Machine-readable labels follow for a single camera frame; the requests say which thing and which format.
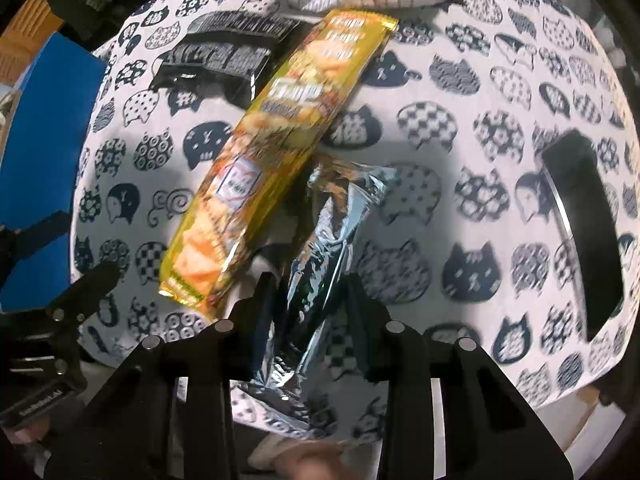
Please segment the person's right hand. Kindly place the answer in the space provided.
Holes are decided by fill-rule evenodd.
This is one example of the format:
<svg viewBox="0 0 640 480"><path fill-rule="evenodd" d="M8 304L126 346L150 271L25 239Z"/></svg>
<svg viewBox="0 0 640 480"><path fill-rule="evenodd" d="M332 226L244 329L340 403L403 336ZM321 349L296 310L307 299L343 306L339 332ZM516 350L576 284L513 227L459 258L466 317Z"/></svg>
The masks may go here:
<svg viewBox="0 0 640 480"><path fill-rule="evenodd" d="M379 443L294 440L270 434L248 456L250 468L274 471L280 479L373 479Z"/></svg>

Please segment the person's left hand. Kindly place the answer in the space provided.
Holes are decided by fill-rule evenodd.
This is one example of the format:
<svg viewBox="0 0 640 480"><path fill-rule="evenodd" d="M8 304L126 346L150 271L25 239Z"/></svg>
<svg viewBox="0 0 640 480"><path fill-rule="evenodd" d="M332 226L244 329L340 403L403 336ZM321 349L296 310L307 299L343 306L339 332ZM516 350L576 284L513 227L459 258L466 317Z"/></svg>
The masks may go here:
<svg viewBox="0 0 640 480"><path fill-rule="evenodd" d="M86 404L73 396L16 429L1 428L16 454L17 465L26 466L34 479L42 479L52 451L63 442L85 411Z"/></svg>

